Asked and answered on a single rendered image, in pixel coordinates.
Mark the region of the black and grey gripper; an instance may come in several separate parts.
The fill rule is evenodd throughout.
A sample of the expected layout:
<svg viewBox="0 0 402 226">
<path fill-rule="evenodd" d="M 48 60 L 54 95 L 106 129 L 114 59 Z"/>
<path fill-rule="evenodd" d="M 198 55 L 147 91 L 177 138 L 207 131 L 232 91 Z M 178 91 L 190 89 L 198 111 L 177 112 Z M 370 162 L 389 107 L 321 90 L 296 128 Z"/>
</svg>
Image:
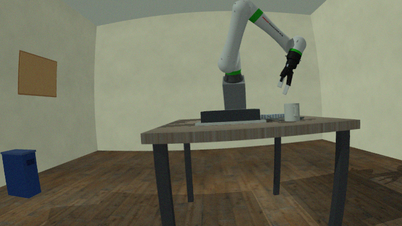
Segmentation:
<svg viewBox="0 0 402 226">
<path fill-rule="evenodd" d="M 291 86 L 291 81 L 292 81 L 292 76 L 293 76 L 293 69 L 296 69 L 297 63 L 291 59 L 288 59 L 286 62 L 286 66 L 284 67 L 283 71 L 281 72 L 278 87 L 282 87 L 284 78 L 287 76 L 287 83 L 285 85 L 285 88 L 283 90 L 283 94 L 287 94 L 287 91 L 289 89 L 289 86 Z"/>
</svg>

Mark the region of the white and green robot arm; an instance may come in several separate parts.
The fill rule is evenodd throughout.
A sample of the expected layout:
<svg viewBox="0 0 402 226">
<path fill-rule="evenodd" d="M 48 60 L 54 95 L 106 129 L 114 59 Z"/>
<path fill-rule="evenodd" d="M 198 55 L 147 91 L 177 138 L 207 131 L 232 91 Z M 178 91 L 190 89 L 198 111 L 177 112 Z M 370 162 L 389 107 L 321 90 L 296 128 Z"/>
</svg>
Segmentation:
<svg viewBox="0 0 402 226">
<path fill-rule="evenodd" d="M 305 39 L 301 36 L 290 39 L 250 0 L 239 0 L 232 7 L 230 28 L 218 60 L 219 69 L 225 73 L 225 82 L 239 83 L 243 80 L 239 49 L 248 20 L 264 30 L 282 47 L 287 53 L 287 60 L 291 59 L 299 64 L 306 48 Z"/>
</svg>

